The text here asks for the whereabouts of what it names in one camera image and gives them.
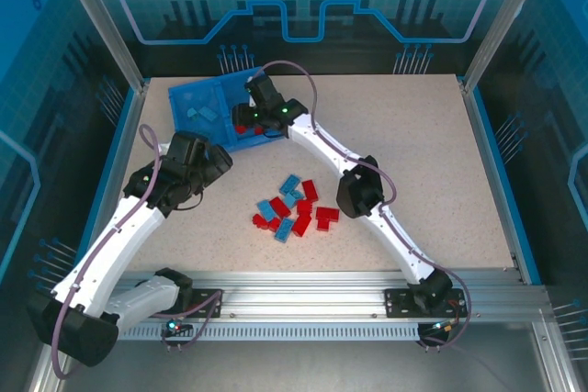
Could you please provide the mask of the aluminium mounting rail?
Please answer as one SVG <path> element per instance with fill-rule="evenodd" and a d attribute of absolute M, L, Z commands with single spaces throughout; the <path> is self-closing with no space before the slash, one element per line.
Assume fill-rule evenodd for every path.
<path fill-rule="evenodd" d="M 384 321 L 384 291 L 405 288 L 398 271 L 188 273 L 195 287 L 224 292 L 224 321 Z M 473 323 L 553 319 L 548 291 L 526 285 L 513 268 L 458 271 Z"/>

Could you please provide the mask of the aluminium and blue side rail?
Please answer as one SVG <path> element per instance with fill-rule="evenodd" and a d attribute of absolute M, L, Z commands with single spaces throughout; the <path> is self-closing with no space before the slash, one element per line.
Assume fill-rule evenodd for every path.
<path fill-rule="evenodd" d="M 74 258 L 74 264 L 78 264 L 85 257 L 87 251 L 101 234 L 103 228 L 109 223 L 112 214 L 116 210 L 132 145 L 140 124 L 147 90 L 148 87 L 145 87 L 142 92 L 135 92 L 130 89 L 127 94 L 98 182 L 82 239 Z"/>
<path fill-rule="evenodd" d="M 523 283 L 539 286 L 537 263 L 481 94 L 477 87 L 469 90 L 463 76 L 457 79 L 514 266 Z"/>

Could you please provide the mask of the small LED circuit board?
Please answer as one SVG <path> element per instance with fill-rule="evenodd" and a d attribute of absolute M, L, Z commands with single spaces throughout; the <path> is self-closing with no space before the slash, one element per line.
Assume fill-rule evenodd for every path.
<path fill-rule="evenodd" d="M 190 337 L 193 326 L 189 323 L 184 323 L 181 319 L 170 319 L 164 325 L 163 337 L 165 339 Z"/>
<path fill-rule="evenodd" d="M 437 323 L 424 323 L 418 326 L 418 334 L 421 338 L 447 338 L 449 333 L 458 326 L 459 321 L 456 319 L 448 319 Z"/>

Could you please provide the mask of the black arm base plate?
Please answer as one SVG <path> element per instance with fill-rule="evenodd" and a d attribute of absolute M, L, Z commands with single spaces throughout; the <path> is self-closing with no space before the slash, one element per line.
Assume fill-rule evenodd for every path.
<path fill-rule="evenodd" d="M 223 294 L 222 290 L 197 289 L 192 292 L 192 299 L 188 302 L 186 310 L 181 312 L 172 312 L 171 310 L 158 312 L 152 314 L 151 318 L 185 319 L 205 318 L 207 316 L 216 318 L 220 315 Z"/>
<path fill-rule="evenodd" d="M 416 305 L 408 288 L 386 289 L 384 308 L 388 319 L 446 319 L 456 316 L 464 319 L 468 315 L 464 292 L 458 288 L 451 288 L 444 299 L 428 311 L 423 311 Z"/>

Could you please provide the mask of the blue two-compartment plastic bin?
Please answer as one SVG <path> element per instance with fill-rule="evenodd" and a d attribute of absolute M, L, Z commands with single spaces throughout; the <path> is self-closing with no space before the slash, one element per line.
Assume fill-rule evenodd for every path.
<path fill-rule="evenodd" d="M 211 143 L 222 146 L 228 152 L 279 140 L 279 133 L 270 130 L 266 131 L 266 136 L 256 136 L 254 129 L 249 128 L 243 135 L 239 135 L 232 124 L 232 109 L 237 105 L 248 105 L 249 95 L 244 85 L 257 71 L 254 67 L 171 87 L 168 94 L 175 130 L 190 131 L 207 137 Z M 199 113 L 197 118 L 187 117 L 190 108 L 198 112 L 203 106 L 212 109 L 218 117 L 212 122 Z"/>

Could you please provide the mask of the aluminium frame post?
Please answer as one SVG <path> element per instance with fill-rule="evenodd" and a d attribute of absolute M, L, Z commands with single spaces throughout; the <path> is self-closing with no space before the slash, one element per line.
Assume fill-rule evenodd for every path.
<path fill-rule="evenodd" d="M 141 72 L 109 14 L 103 0 L 79 0 L 101 39 L 107 46 L 114 62 L 135 93 L 143 94 L 145 82 Z"/>
<path fill-rule="evenodd" d="M 475 53 L 472 62 L 461 81 L 463 95 L 470 95 L 492 58 L 503 42 L 508 30 L 520 14 L 526 0 L 504 0 L 495 16 L 488 33 Z"/>

